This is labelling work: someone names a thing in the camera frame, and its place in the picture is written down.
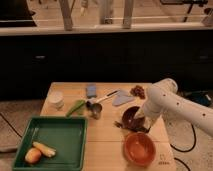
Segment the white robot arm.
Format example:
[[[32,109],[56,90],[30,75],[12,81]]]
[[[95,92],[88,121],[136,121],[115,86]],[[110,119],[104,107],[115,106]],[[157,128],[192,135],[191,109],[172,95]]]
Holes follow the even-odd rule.
[[[147,99],[136,112],[135,118],[145,117],[152,127],[158,117],[168,110],[213,137],[213,109],[187,100],[179,96],[177,91],[177,83],[170,78],[151,84],[146,88]]]

